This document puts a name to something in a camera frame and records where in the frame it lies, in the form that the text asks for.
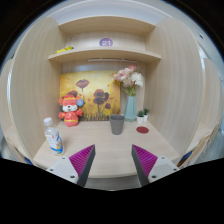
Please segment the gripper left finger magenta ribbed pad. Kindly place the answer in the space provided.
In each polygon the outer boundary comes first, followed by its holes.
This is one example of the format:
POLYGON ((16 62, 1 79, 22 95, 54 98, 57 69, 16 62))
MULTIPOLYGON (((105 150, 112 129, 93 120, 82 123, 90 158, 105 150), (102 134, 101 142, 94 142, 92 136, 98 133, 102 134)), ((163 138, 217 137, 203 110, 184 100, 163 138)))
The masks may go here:
POLYGON ((49 173, 59 176, 78 186, 86 185, 88 175, 95 157, 95 146, 90 145, 70 157, 57 159, 48 169, 49 173))

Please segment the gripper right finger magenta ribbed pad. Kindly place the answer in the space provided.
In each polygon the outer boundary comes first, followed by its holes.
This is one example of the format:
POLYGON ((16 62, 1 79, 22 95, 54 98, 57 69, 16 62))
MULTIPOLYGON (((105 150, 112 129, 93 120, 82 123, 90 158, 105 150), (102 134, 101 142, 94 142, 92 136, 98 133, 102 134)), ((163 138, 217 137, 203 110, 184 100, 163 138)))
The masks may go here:
POLYGON ((132 145, 131 154, 142 186, 179 171, 166 156, 157 157, 137 145, 132 145))

